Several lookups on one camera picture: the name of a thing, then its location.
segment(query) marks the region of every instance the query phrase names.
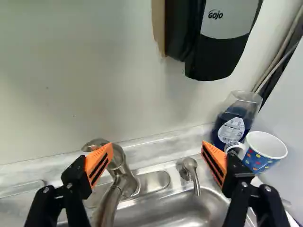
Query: faucet spout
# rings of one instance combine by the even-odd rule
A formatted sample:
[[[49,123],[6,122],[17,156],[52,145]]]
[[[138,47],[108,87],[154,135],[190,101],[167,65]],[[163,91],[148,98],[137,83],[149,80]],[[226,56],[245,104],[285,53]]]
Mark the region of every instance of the faucet spout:
[[[182,162],[182,168],[180,170],[180,175],[183,179],[187,181],[194,182],[194,193],[196,196],[200,196],[200,183],[197,175],[198,164],[196,160],[191,157],[187,157]]]
[[[105,139],[95,139],[86,143],[82,151],[91,152],[109,143]],[[126,163],[125,153],[121,146],[112,143],[113,158],[107,166],[107,170],[113,177],[113,182],[103,195],[97,210],[94,212],[94,219],[97,227],[112,227],[118,204],[122,198],[130,197],[138,188],[138,182]]]

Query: sink basin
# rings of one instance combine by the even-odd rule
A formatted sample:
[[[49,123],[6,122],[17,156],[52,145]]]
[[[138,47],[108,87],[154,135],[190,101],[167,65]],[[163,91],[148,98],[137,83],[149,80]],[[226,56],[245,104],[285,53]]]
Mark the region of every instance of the sink basin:
[[[180,159],[136,169],[133,174],[140,182],[140,189],[133,197],[122,198],[116,211],[114,227],[221,227],[229,200],[222,194],[201,155],[191,157],[198,163],[199,197],[194,194],[193,182],[180,177]],[[110,184],[110,175],[104,174],[93,193],[84,201],[90,220]],[[5,214],[6,220],[11,217],[7,222],[14,219],[14,223],[18,223],[14,226],[22,226],[34,192],[1,199],[0,204],[5,204],[1,212]],[[254,227],[255,223],[255,216],[249,210],[245,226]],[[64,210],[57,226],[68,227]]]
[[[163,197],[156,194],[122,202],[114,227],[220,227],[228,204],[208,189],[199,197],[193,190]]]

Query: blue dish soap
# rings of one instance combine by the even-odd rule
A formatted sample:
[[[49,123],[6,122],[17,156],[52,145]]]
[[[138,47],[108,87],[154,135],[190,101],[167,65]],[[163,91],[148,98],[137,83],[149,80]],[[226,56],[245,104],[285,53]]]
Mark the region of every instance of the blue dish soap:
[[[232,141],[242,141],[252,127],[262,98],[252,92],[232,91],[225,101],[232,104],[222,111],[212,130],[213,144],[220,150]]]

